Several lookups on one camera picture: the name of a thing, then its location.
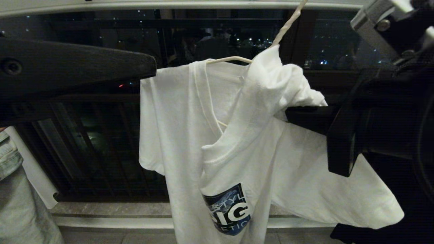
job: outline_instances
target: t-shirt sleeve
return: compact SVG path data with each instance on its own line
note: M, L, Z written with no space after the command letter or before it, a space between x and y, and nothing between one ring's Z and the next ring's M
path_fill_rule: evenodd
M139 163L147 170L164 175L160 136L152 90L156 77L140 81Z
M328 171L324 135L287 123L276 149L272 201L314 221L382 228L404 213L395 196L359 155L349 178Z

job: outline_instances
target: v-neck collar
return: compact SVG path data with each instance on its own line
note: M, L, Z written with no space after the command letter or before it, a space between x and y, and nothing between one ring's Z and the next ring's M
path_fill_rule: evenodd
M247 75L248 68L245 66L233 64L225 65L231 65L237 69L239 68L240 73L243 73L244 76ZM207 60L191 64L191 69L193 70L192 78L196 84L197 95L201 102L203 113L210 129L217 138L217 141L214 144L202 146L204 162L215 163L228 160L232 156L236 155L236 152L245 148L243 145L250 143L246 140L252 138L251 136L247 136L247 134L253 132L252 126L255 126L251 123L251 119L256 110L256 97L259 92L259 86L252 83L243 83L231 120L229 121L226 130L223 132L217 123L217 118L214 113L210 84L207 75Z

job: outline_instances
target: bolt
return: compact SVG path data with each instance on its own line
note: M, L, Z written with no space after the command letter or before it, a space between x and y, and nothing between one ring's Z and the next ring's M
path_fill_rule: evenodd
M387 31L390 28L390 20L382 20L377 24L378 31Z
M401 56L403 59L411 59L412 57L415 56L415 52L412 49L409 50L405 50L404 52L401 53Z
M23 71L23 66L16 59L6 59L2 62L2 70L11 76L19 75Z

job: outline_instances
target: white rope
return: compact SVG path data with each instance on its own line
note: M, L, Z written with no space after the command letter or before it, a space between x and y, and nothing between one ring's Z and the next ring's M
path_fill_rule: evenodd
M302 0L300 2L300 4L298 5L298 7L296 8L296 10L294 11L294 13L292 14L291 18L289 18L289 20L280 29L279 33L274 38L274 41L273 41L273 43L271 44L270 47L275 46L275 45L277 45L277 44L280 43L280 41L282 40L282 38L285 35L285 33L291 28L291 25L293 25L294 21L297 20L297 18L300 16L301 9L304 7L304 5L306 3L307 3L307 0Z

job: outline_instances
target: tiled floor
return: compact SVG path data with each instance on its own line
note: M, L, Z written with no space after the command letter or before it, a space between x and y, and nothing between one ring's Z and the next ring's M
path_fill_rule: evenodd
M342 244L330 228L299 228L267 234L265 244ZM62 231L65 244L176 244L174 234L127 234Z

